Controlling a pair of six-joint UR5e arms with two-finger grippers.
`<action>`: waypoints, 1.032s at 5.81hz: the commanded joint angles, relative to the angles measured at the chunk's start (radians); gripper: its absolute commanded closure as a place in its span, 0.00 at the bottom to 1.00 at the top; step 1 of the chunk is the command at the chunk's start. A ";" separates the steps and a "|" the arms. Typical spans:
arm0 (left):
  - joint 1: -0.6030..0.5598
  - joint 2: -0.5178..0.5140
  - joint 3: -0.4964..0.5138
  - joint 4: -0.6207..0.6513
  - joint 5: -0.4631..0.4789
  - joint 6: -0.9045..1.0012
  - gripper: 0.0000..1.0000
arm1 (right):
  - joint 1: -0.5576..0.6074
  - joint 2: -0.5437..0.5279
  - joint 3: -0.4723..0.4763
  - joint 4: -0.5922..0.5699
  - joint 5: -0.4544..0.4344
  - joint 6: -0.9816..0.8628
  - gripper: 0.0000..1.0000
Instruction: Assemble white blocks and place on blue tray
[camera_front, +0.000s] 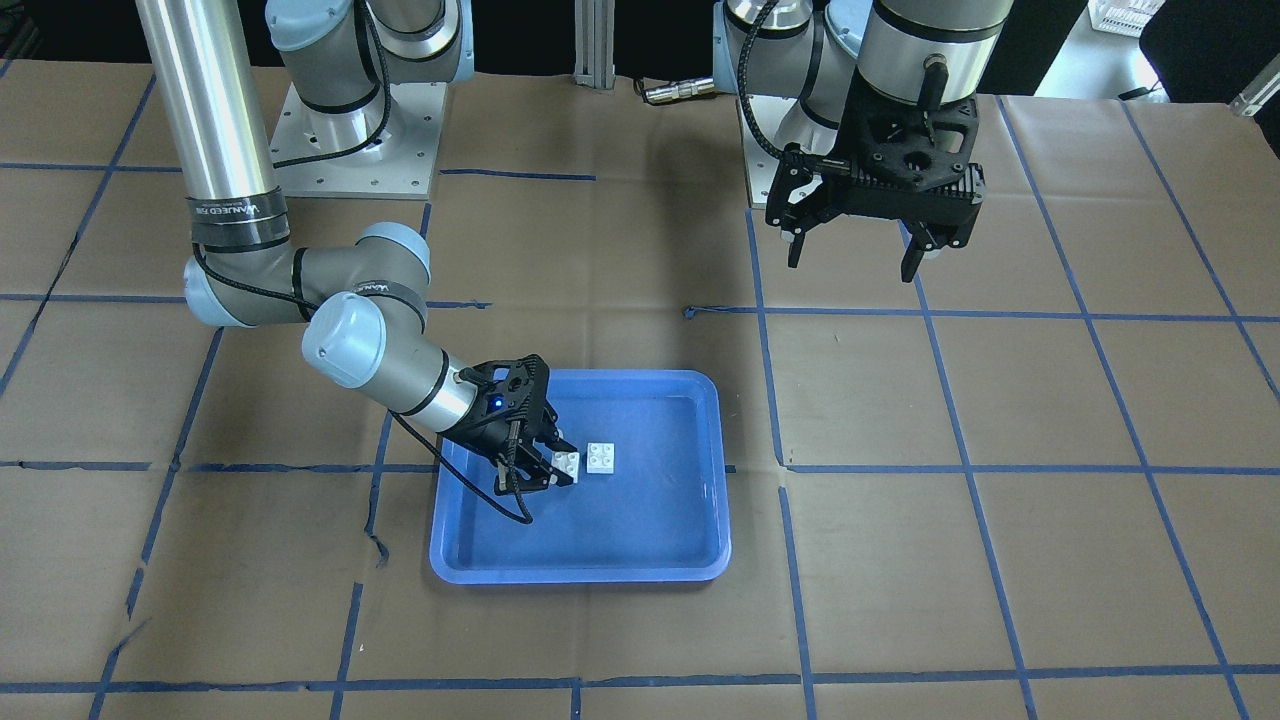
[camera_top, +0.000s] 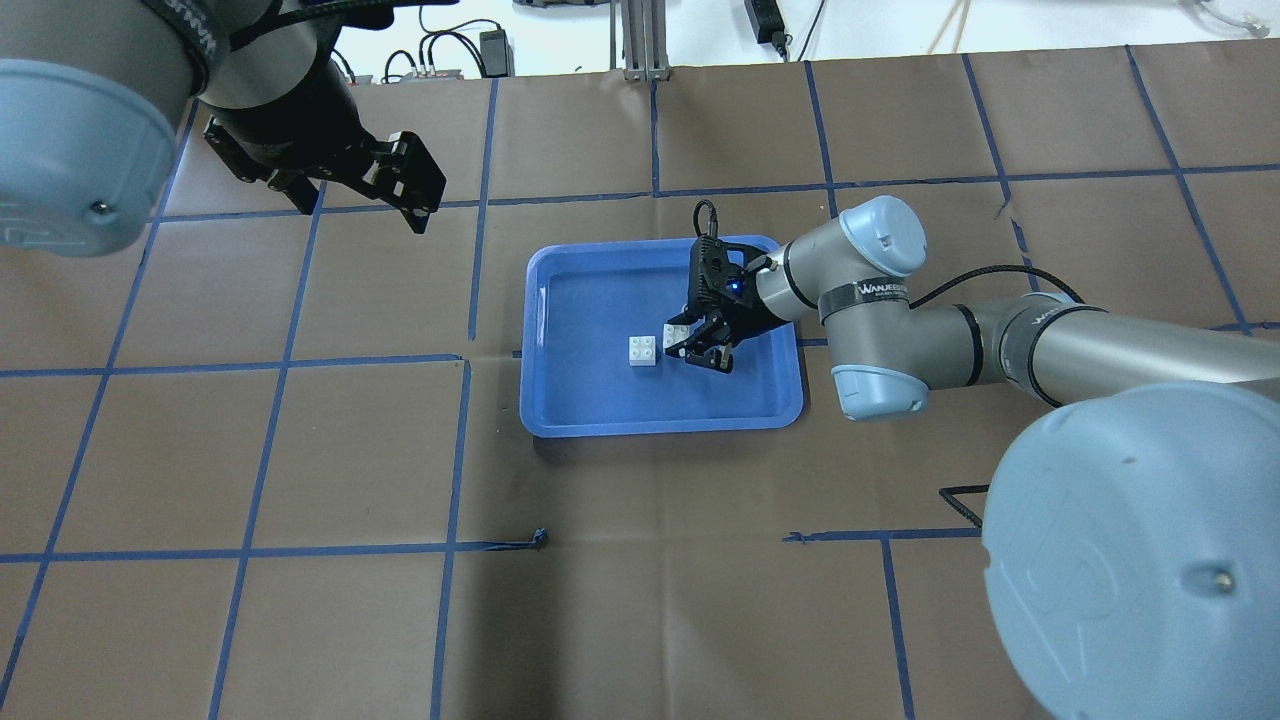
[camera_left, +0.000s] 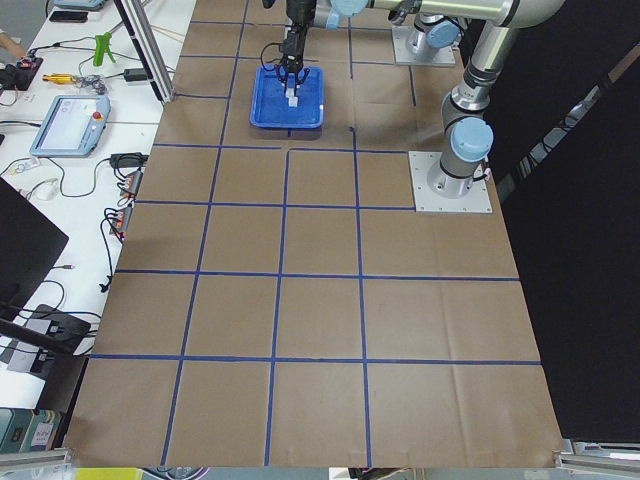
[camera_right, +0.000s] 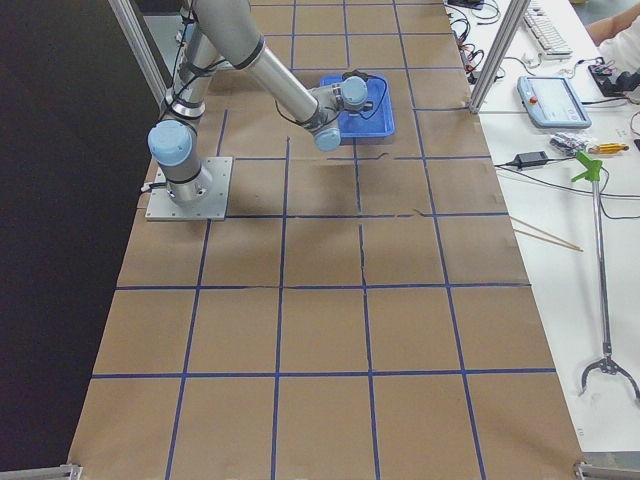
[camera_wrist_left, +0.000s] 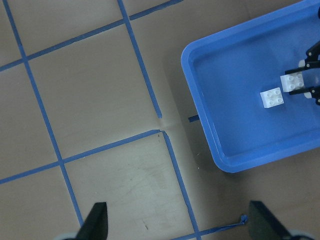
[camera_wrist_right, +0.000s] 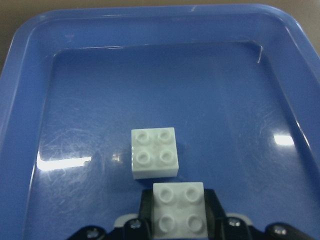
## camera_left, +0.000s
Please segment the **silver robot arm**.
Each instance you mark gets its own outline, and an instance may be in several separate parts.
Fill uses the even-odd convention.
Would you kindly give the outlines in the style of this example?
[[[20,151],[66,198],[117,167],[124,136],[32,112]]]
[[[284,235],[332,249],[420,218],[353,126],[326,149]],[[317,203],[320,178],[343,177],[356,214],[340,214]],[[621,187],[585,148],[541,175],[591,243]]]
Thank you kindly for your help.
[[[436,194],[450,199],[465,196],[474,172],[494,141],[482,119],[490,90],[502,71],[518,31],[539,25],[563,5],[561,1],[332,1],[330,8],[343,17],[365,8],[408,14],[425,13],[478,19],[485,22],[460,83],[443,99],[442,121],[447,146],[431,167],[427,183]]]
[[[341,18],[353,17],[373,6],[372,1],[288,1],[285,7],[288,23],[284,38],[274,44],[280,56],[269,65],[263,64],[262,68],[273,72],[284,89],[296,90],[305,83],[310,72],[304,66],[309,30],[312,27],[334,29]],[[419,1],[394,1],[385,8],[388,21],[395,27],[400,27],[408,16],[414,17],[413,27],[409,29],[406,39],[410,53],[438,52],[464,35],[464,29],[453,18],[423,13],[420,6]]]

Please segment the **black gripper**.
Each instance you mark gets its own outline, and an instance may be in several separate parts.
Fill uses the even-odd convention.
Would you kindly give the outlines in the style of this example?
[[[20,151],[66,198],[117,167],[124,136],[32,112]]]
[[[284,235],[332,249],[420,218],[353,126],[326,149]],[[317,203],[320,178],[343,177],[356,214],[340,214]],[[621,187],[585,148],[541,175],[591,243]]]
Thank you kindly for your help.
[[[307,33],[315,18],[315,0],[287,0],[286,16],[291,24],[278,45],[281,58],[272,69],[283,90],[287,89],[287,75],[294,75],[297,90],[310,73],[304,67],[303,57]]]

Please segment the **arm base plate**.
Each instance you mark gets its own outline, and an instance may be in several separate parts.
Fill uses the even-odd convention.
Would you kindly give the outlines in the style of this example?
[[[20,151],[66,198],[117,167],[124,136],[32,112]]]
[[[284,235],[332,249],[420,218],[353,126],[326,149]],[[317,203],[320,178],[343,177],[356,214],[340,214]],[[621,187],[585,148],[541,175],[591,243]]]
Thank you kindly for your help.
[[[420,31],[414,27],[392,28],[396,65],[422,65],[453,67],[456,63],[452,44],[458,37],[454,26],[428,28]]]
[[[478,165],[469,178],[453,178],[441,169],[441,155],[441,152],[408,152],[415,211],[491,214],[488,181],[482,166]]]

